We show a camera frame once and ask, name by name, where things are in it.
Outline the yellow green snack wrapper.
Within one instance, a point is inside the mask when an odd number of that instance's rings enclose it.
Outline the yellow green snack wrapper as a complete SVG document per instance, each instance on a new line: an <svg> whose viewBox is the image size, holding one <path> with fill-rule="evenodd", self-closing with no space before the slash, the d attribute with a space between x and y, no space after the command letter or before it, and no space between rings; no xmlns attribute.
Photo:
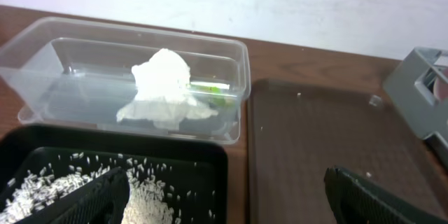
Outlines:
<svg viewBox="0 0 448 224"><path fill-rule="evenodd" d="M189 84L189 88L197 93L206 93L200 99L208 103L210 107L230 107L235 105L235 100L228 96L229 84L192 81Z"/></svg>

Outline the pile of rice scraps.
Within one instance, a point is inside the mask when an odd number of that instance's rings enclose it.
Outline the pile of rice scraps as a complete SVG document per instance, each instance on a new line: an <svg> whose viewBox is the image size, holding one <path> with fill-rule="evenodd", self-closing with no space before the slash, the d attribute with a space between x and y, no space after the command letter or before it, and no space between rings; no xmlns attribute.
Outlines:
<svg viewBox="0 0 448 224"><path fill-rule="evenodd" d="M51 148L32 153L6 178L1 222L21 221L116 167L125 170L130 187L124 223L225 222L212 164Z"/></svg>

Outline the white tissue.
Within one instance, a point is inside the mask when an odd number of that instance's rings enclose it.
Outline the white tissue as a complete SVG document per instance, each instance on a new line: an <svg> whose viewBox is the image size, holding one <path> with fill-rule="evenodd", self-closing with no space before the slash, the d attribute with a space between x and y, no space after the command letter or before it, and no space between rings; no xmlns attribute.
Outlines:
<svg viewBox="0 0 448 224"><path fill-rule="evenodd" d="M163 48L131 68L137 93L120 108L116 121L149 120L156 128L178 130L185 120L202 120L218 112L191 95L190 67L176 52Z"/></svg>

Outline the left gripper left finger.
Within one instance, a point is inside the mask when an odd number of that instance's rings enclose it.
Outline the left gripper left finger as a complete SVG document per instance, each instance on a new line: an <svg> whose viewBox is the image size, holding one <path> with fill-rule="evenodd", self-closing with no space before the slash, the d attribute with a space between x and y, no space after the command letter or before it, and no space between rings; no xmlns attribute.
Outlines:
<svg viewBox="0 0 448 224"><path fill-rule="evenodd" d="M130 198L124 169L114 168L18 224L120 224Z"/></svg>

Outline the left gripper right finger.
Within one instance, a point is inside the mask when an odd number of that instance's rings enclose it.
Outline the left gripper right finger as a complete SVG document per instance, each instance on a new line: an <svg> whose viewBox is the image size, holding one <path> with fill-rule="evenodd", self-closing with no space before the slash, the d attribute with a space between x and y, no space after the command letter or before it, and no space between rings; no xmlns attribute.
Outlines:
<svg viewBox="0 0 448 224"><path fill-rule="evenodd" d="M338 224L447 224L343 167L327 168L324 183Z"/></svg>

